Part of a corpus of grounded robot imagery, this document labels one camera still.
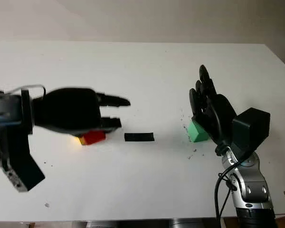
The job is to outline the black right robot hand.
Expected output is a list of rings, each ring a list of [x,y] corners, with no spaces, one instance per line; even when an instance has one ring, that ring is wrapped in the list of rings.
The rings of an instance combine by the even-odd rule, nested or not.
[[[199,80],[189,90],[192,120],[209,135],[217,145],[215,153],[223,156],[231,145],[231,124],[236,112],[229,100],[216,92],[214,83],[204,65],[199,68]]]

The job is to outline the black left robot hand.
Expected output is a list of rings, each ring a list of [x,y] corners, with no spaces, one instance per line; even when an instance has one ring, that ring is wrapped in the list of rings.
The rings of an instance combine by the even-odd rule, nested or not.
[[[128,99],[97,93],[91,88],[60,88],[33,99],[35,125],[81,136],[91,131],[110,133],[122,127],[119,118],[102,117],[101,106],[130,106]]]

